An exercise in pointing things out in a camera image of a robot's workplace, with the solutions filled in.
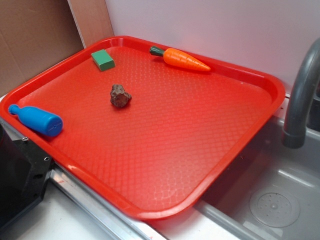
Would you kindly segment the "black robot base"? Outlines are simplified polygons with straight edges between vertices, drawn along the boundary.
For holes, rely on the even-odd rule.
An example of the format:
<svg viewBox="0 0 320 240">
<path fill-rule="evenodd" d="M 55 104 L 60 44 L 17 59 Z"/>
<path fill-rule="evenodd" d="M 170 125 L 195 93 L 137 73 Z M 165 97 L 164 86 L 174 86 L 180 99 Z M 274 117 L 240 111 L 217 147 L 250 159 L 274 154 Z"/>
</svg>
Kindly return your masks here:
<svg viewBox="0 0 320 240">
<path fill-rule="evenodd" d="M 13 140 L 0 127 L 1 232 L 43 200 L 52 161 L 32 140 Z"/>
</svg>

